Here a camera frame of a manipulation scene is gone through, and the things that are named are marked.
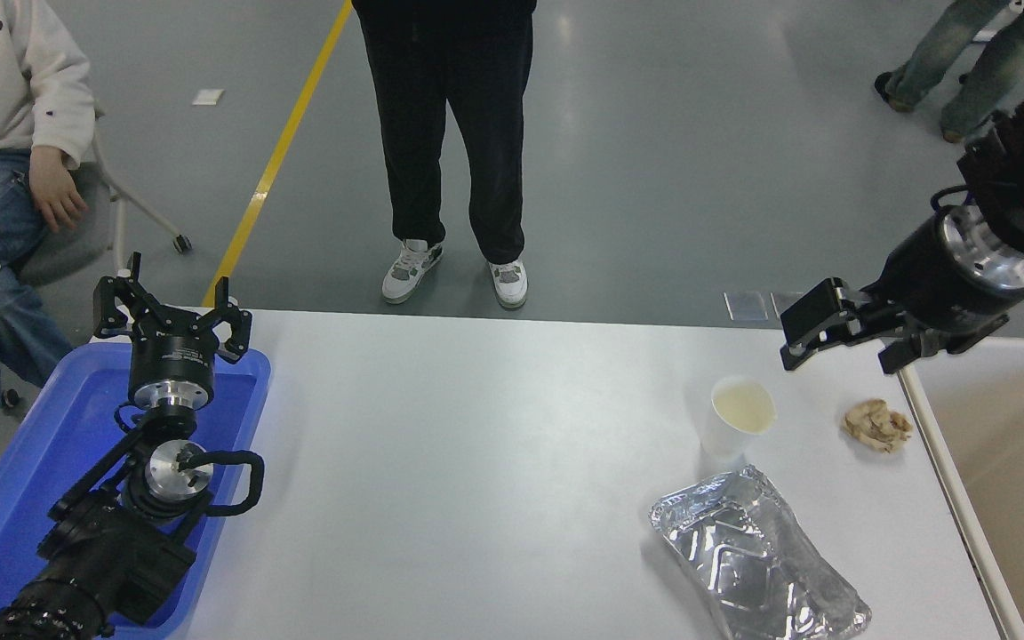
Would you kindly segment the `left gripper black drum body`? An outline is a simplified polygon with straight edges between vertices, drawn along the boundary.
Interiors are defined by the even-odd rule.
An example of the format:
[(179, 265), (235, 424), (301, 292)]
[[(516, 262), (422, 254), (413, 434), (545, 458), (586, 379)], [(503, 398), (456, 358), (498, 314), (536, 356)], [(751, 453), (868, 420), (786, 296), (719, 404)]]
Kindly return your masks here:
[(204, 390), (214, 388), (219, 337), (212, 331), (191, 333), (195, 317), (184, 309), (169, 315), (170, 323), (147, 311), (137, 316), (131, 336), (130, 390), (164, 380), (195, 382)]

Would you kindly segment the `person's left hand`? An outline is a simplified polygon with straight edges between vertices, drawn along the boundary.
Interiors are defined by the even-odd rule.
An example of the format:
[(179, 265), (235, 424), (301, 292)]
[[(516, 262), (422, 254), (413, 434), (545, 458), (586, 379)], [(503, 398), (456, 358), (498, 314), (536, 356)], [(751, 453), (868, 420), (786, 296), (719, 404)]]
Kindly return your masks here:
[(89, 211), (69, 173), (67, 160), (63, 150), (46, 145), (34, 146), (29, 158), (29, 190), (46, 227), (54, 234), (62, 228), (74, 229)]

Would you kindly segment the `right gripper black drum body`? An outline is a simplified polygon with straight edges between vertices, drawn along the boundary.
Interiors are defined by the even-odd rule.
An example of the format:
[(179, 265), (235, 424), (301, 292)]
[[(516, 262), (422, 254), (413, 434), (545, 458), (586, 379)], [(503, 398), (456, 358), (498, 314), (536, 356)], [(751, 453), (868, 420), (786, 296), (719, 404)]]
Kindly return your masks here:
[(893, 302), (928, 328), (949, 333), (978, 331), (1015, 305), (1015, 295), (970, 275), (956, 264), (942, 231), (954, 212), (922, 224), (890, 252), (881, 275), (864, 292)]

